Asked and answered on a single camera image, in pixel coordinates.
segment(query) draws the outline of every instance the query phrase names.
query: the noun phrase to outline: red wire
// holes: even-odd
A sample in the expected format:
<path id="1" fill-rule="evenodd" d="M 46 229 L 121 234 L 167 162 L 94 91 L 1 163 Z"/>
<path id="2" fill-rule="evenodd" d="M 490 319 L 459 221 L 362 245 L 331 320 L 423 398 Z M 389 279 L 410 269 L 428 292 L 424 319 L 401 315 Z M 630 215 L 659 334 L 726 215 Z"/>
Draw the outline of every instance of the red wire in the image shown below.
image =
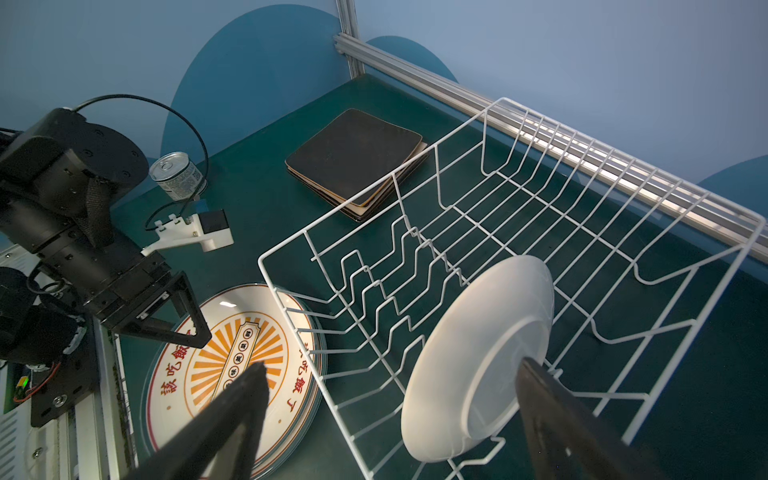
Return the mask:
<path id="1" fill-rule="evenodd" d="M 40 385 L 36 386 L 36 387 L 35 387 L 35 389 L 34 389 L 34 390 L 32 390 L 30 393 L 28 393 L 26 397 L 24 397 L 24 398 L 23 398 L 23 399 L 21 399 L 21 400 L 19 400 L 19 399 L 13 399 L 13 401 L 14 401 L 14 402 L 16 402 L 16 403 L 24 403 L 24 402 L 26 402 L 27 400 L 29 400 L 29 399 L 30 399 L 30 398 L 31 398 L 31 397 L 32 397 L 32 396 L 33 396 L 35 393 L 37 393 L 37 392 L 38 392 L 38 390 L 39 390 L 39 389 L 43 388 L 43 385 L 45 385 L 46 383 L 48 383 L 48 381 L 49 381 L 50 379 L 52 379 L 54 375 L 56 375 L 56 372 L 58 372 L 58 367 L 60 367 L 60 366 L 61 366 L 61 362 L 57 363 L 57 364 L 56 364 L 56 366 L 55 366 L 55 367 L 53 367 L 53 371 L 51 372 L 51 375 L 49 375 L 49 376 L 45 377 L 45 380 L 43 381 L 43 383 L 41 383 Z"/>

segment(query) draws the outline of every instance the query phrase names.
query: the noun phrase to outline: wire dish rack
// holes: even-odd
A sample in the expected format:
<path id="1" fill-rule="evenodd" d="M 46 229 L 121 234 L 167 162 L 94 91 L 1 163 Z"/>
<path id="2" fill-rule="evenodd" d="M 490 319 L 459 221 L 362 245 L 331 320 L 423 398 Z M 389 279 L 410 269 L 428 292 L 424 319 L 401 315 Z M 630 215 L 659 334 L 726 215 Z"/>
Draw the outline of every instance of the wire dish rack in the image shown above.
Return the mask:
<path id="1" fill-rule="evenodd" d="M 492 128 L 501 114 L 516 116 L 515 135 Z M 329 356 L 325 375 L 310 367 L 363 476 L 487 478 L 525 463 L 519 415 L 440 464 L 408 454 L 399 415 L 447 307 L 520 254 L 541 258 L 554 279 L 549 372 L 632 443 L 765 219 L 507 98 L 424 155 L 434 161 L 404 183 L 396 173 L 407 164 L 389 175 L 396 199 L 370 220 L 341 215 L 354 197 L 259 259 L 286 320 L 299 310 L 280 291 L 306 300 L 312 311 L 300 312 L 322 327 L 294 333 L 327 338 L 324 350 L 299 345 Z M 705 207 L 746 233 L 725 244 L 687 226 Z"/>

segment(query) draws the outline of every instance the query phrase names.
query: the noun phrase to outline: plate with orange sunburst design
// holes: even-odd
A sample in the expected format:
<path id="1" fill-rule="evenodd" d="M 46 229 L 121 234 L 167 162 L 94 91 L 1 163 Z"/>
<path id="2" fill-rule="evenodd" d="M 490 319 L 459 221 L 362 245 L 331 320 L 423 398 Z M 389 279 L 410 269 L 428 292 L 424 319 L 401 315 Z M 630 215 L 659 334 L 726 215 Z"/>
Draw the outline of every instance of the plate with orange sunburst design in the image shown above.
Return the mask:
<path id="1" fill-rule="evenodd" d="M 280 293 L 280 299 L 286 307 L 306 310 L 290 295 Z M 320 395 L 311 362 L 266 285 L 235 286 L 200 309 L 213 337 L 202 349 L 168 344 L 160 354 L 145 396 L 149 439 L 155 450 L 162 447 L 245 368 L 263 362 L 270 402 L 251 478 L 264 476 L 285 461 L 314 418 Z M 289 316 L 296 328 L 318 328 L 307 315 Z M 191 320 L 177 331 L 194 333 Z M 322 334 L 301 332 L 300 338 L 307 350 L 325 348 Z M 322 375 L 325 356 L 310 357 Z"/>

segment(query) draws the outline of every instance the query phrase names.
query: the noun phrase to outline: stack of coasters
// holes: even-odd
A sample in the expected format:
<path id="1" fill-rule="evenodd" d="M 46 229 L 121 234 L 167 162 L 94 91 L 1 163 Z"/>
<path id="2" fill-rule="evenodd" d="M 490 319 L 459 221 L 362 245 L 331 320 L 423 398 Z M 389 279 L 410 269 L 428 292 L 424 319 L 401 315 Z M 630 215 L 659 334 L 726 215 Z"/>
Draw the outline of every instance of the stack of coasters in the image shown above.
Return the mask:
<path id="1" fill-rule="evenodd" d="M 422 136 L 350 109 L 310 138 L 286 160 L 288 171 L 331 205 L 338 206 L 422 152 Z M 424 155 L 397 173 L 398 182 L 413 172 Z M 342 209 L 363 222 L 395 191 L 392 178 L 369 188 Z"/>

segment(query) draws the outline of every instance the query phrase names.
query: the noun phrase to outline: blue wall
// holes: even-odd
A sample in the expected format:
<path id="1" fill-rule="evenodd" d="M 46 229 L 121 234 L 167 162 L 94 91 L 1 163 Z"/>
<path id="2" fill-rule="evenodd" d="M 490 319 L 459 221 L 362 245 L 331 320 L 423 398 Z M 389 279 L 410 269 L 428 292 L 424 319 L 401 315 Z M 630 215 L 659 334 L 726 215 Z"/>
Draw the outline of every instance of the blue wall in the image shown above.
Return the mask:
<path id="1" fill-rule="evenodd" d="M 768 155 L 728 167 L 699 185 L 768 217 Z"/>
<path id="2" fill-rule="evenodd" d="M 349 80 L 331 39 L 339 31 L 336 3 L 291 3 L 301 5 L 6 2 L 0 14 L 0 126 L 25 129 L 52 108 L 132 93 L 189 114 L 216 153 Z M 83 113 L 126 134 L 148 157 L 187 147 L 185 134 L 173 122 L 167 125 L 167 112 L 153 105 L 113 100 Z"/>
<path id="3" fill-rule="evenodd" d="M 763 0 L 356 0 L 356 9 L 364 41 L 406 58 L 403 41 L 382 43 L 404 38 L 467 88 L 687 180 L 768 153 Z"/>

